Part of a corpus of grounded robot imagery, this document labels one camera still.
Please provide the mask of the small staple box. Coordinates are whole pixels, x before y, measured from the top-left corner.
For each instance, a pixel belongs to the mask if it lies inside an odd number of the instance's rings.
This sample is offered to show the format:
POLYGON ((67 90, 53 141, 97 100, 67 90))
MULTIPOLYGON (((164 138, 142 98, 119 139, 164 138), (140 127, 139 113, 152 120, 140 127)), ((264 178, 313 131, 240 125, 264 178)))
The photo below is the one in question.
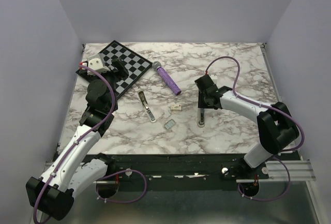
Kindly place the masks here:
POLYGON ((171 111, 181 111, 182 105, 179 103, 175 103, 170 106, 170 109, 171 109, 171 111))

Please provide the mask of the grey staple strips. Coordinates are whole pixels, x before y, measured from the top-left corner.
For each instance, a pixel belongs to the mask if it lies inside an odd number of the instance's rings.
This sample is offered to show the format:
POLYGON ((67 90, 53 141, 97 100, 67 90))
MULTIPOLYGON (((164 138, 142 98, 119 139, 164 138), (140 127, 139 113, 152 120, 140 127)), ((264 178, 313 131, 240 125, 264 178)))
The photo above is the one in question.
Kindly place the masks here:
POLYGON ((175 122, 174 120, 169 120, 168 122, 166 122, 166 123, 164 124, 164 128, 165 128, 166 130, 169 130, 169 129, 171 129, 172 127, 174 127, 175 124, 176 124, 176 122, 175 122))

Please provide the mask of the grey green stapler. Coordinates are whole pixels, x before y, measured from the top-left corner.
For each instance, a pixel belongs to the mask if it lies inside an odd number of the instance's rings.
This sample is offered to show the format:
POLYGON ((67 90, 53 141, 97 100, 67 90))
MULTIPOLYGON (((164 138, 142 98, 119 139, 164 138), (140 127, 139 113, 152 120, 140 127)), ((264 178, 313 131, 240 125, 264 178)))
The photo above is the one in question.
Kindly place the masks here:
POLYGON ((148 102, 146 100, 145 94, 144 94, 144 92, 142 90, 138 91, 138 97, 139 97, 139 99, 140 99, 140 101, 142 103, 143 109, 144 109, 145 113, 147 114, 150 122, 151 123, 156 122, 156 118, 153 115, 153 113, 152 113, 152 111, 151 111, 151 109, 150 109, 150 107, 148 105, 148 102))

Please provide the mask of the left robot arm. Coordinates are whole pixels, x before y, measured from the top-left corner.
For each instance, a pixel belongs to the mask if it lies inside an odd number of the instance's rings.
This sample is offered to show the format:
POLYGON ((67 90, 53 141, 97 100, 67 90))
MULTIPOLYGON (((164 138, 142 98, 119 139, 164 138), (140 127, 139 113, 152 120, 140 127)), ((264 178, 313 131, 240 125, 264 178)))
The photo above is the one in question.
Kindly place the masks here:
POLYGON ((112 69, 104 62, 101 64, 101 67, 91 62, 79 65, 82 72, 95 75, 87 88, 87 107, 79 125, 53 164, 41 176, 31 177, 26 183, 29 203, 34 208, 34 223, 46 222, 38 218, 39 212, 48 218, 62 220, 71 210, 75 197, 92 181, 98 177, 109 180, 114 176, 114 166, 100 161, 95 161, 85 176, 75 174, 87 152, 101 139, 114 119, 113 112, 118 109, 116 82, 129 76, 120 58, 111 60, 112 69))

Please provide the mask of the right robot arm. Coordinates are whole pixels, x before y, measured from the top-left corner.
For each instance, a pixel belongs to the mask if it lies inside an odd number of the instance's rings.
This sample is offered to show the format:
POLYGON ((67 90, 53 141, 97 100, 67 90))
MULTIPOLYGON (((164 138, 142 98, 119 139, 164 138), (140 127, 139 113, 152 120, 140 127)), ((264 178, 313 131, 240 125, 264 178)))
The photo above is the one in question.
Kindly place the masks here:
POLYGON ((299 137, 297 125, 284 103, 266 104, 245 99, 230 87, 218 88, 207 74, 195 80, 195 84, 199 90, 200 108, 229 110, 257 124, 260 143, 240 160, 238 173, 241 177, 252 177, 260 164, 299 137))

